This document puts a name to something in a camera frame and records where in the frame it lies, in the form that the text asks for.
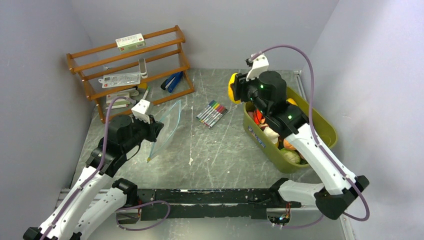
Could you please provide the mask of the yellow toy mango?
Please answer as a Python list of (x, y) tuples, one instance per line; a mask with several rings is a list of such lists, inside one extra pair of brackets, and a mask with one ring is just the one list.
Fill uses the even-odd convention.
[(228, 97), (231, 100), (232, 103), (238, 105), (241, 104), (241, 101), (239, 99), (236, 99), (236, 90), (234, 87), (234, 84), (236, 82), (236, 76), (238, 73), (233, 73), (228, 81), (227, 85), (227, 93)]

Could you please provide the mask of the clear zip top bag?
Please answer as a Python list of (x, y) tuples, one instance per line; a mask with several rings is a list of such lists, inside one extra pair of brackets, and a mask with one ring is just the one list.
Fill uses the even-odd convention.
[(179, 126), (181, 119), (181, 101), (178, 100), (175, 102), (168, 110), (160, 117), (159, 122), (164, 124), (163, 128), (160, 130), (156, 142), (151, 144), (151, 149), (149, 156), (147, 158), (147, 162), (150, 162), (158, 155), (164, 153), (173, 137), (175, 135), (175, 131)]

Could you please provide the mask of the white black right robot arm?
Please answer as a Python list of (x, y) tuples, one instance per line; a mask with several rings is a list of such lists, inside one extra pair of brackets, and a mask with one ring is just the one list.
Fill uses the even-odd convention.
[(348, 170), (331, 152), (318, 136), (311, 112), (288, 102), (287, 83), (279, 73), (267, 70), (253, 79), (234, 73), (228, 96), (234, 103), (252, 103), (271, 130), (294, 146), (321, 180), (320, 184), (286, 180), (270, 193), (275, 207), (298, 202), (316, 206), (332, 220), (341, 215), (361, 222), (369, 219), (370, 207), (363, 195), (369, 180)]

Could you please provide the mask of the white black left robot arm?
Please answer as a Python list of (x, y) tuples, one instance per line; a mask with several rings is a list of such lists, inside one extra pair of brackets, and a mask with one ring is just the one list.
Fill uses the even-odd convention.
[(119, 115), (86, 161), (80, 177), (59, 207), (38, 227), (29, 227), (25, 240), (86, 240), (116, 210), (141, 201), (138, 186), (124, 178), (113, 181), (127, 154), (143, 141), (155, 142), (164, 124)]

